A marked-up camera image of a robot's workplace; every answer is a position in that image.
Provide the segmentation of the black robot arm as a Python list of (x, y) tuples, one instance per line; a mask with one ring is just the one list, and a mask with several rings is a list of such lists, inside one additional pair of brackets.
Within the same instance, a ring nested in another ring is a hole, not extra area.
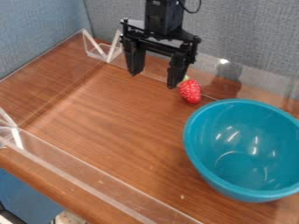
[(123, 18), (121, 44), (127, 70), (132, 76), (145, 67), (145, 52), (171, 58), (167, 87), (175, 88), (183, 81), (189, 64), (196, 60), (201, 38), (183, 29), (183, 14), (197, 13), (184, 6), (185, 0), (145, 0), (144, 19)]

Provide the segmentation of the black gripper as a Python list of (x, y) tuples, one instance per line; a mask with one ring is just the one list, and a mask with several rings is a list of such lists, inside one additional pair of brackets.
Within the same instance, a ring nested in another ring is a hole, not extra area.
[(145, 52), (171, 57), (167, 87), (175, 88), (183, 81), (189, 64), (195, 62), (201, 38), (176, 28), (167, 34), (145, 29), (143, 20), (121, 19), (121, 44), (124, 46), (127, 70), (132, 76), (145, 67)]

